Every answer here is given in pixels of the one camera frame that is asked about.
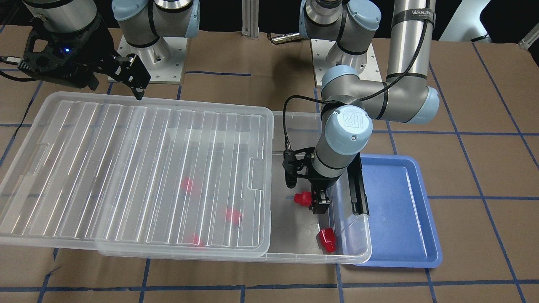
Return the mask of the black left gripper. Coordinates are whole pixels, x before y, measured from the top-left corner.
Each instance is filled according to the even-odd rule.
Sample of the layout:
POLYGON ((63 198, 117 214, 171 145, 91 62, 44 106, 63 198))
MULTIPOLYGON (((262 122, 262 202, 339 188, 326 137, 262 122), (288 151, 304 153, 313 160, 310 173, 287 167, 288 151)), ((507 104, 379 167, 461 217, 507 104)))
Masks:
POLYGON ((286 185, 293 189, 299 178, 308 180, 312 190, 308 209, 314 210, 314 215, 324 215, 331 205, 331 200, 325 190, 337 182, 342 171, 330 169, 325 165, 322 165, 322 171, 318 171, 315 167, 316 160, 318 160, 318 156, 314 147, 298 150, 286 147, 283 151, 286 185))

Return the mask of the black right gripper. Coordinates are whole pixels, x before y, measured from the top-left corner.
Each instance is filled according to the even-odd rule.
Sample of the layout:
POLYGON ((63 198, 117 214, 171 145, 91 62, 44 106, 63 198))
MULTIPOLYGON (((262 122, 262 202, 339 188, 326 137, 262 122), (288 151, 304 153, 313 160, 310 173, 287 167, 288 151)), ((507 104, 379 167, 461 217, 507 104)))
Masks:
POLYGON ((121 57, 102 16, 96 15, 82 29, 53 33, 43 19, 33 17, 32 30, 19 62, 19 70, 40 81, 96 90, 95 73, 106 74, 131 89, 142 100, 151 75, 141 58, 130 53, 121 57))

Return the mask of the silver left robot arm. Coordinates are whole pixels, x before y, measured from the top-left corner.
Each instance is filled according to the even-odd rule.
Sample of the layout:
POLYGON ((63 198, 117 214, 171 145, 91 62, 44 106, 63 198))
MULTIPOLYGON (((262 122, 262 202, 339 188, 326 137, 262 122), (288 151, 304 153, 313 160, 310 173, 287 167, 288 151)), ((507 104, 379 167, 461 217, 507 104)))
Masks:
POLYGON ((354 215, 366 213, 360 152, 366 147, 374 120, 424 124, 437 114, 439 93, 427 84, 432 33, 436 23, 434 0, 397 0, 391 20, 387 76, 383 81, 362 77, 363 65, 382 14, 371 0, 303 0, 299 35, 333 41, 322 77, 321 123, 317 144, 294 150, 283 116, 283 169, 286 185, 308 180, 308 209, 325 214, 331 205, 328 189, 345 173, 360 195, 354 215))

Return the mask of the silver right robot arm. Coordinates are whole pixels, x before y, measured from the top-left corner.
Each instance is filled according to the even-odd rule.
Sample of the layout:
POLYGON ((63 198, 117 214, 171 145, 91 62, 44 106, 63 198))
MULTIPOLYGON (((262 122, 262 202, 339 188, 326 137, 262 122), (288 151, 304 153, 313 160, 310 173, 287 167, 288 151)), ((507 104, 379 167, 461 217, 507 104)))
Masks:
POLYGON ((141 100, 150 70, 169 60, 165 37, 196 37, 200 28, 198 0, 114 0, 114 19, 132 48, 117 52, 112 35, 93 0, 25 0, 32 30, 19 71, 29 80, 96 90, 97 73, 131 89, 141 100))

